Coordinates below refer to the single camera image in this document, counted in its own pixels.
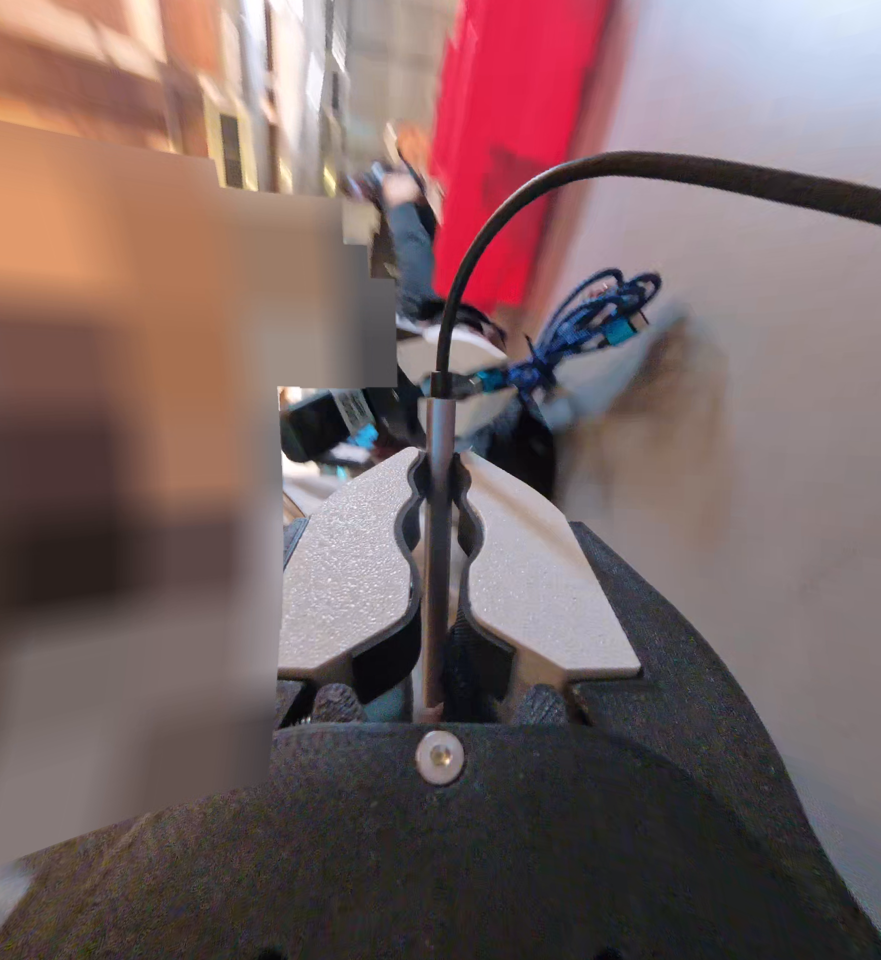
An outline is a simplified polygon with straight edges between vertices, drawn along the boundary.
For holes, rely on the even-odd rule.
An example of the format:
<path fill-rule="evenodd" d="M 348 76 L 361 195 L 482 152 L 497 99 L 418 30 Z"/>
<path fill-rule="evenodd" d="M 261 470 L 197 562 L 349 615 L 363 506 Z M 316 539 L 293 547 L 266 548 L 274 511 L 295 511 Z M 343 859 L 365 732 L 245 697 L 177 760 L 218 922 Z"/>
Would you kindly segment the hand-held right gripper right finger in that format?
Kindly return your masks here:
<path fill-rule="evenodd" d="M 501 467 L 459 456 L 454 702 L 510 714 L 534 687 L 639 678 L 642 664 L 563 512 Z"/>

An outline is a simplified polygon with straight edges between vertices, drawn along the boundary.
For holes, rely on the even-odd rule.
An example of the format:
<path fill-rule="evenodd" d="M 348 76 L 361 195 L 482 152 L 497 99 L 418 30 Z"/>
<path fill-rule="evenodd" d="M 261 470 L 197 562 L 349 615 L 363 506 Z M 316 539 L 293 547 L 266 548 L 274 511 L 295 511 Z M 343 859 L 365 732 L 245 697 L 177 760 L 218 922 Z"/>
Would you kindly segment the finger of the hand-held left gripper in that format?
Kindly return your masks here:
<path fill-rule="evenodd" d="M 399 367 L 406 376 L 429 376 L 436 368 L 439 324 L 399 323 Z M 508 366 L 507 354 L 486 337 L 458 325 L 452 332 L 449 371 L 470 376 Z"/>
<path fill-rule="evenodd" d="M 458 402 L 458 449 L 486 450 L 494 439 L 552 435 L 573 425 L 582 414 L 584 401 L 574 391 L 477 395 Z"/>

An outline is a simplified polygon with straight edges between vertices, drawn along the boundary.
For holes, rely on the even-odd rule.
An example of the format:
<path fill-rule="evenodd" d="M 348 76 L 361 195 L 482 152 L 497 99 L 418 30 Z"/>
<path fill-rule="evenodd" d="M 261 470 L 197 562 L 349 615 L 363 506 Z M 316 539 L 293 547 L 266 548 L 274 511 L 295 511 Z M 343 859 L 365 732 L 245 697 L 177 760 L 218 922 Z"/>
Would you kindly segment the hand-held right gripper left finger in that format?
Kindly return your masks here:
<path fill-rule="evenodd" d="M 402 683 L 422 648 L 422 450 L 340 486 L 284 561 L 279 679 Z"/>

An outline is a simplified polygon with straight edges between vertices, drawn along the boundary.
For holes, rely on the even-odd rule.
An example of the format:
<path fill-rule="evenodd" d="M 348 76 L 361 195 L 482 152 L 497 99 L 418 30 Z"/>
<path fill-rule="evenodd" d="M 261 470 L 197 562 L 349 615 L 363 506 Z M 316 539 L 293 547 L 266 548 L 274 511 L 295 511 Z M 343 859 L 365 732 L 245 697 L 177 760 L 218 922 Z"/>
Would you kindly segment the grey usb hub with cable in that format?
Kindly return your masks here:
<path fill-rule="evenodd" d="M 605 177 L 716 189 L 881 227 L 879 187 L 720 158 L 637 150 L 608 151 L 555 165 L 528 180 L 497 207 L 459 262 L 441 314 L 430 375 L 426 426 L 430 486 L 424 531 L 426 585 L 421 606 L 426 700 L 440 690 L 448 640 L 456 426 L 454 379 L 449 364 L 462 297 L 485 250 L 520 211 L 555 189 Z"/>

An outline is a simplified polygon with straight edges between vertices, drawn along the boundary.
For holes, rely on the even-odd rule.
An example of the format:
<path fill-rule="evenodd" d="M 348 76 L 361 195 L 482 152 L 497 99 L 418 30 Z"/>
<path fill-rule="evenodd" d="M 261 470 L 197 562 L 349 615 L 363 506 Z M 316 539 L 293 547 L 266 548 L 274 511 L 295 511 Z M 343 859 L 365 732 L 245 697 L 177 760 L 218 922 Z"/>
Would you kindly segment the red divided plastic bin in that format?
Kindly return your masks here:
<path fill-rule="evenodd" d="M 495 210 L 567 160 L 611 5 L 458 3 L 434 111 L 432 174 L 443 193 L 434 239 L 438 294 L 448 294 Z"/>

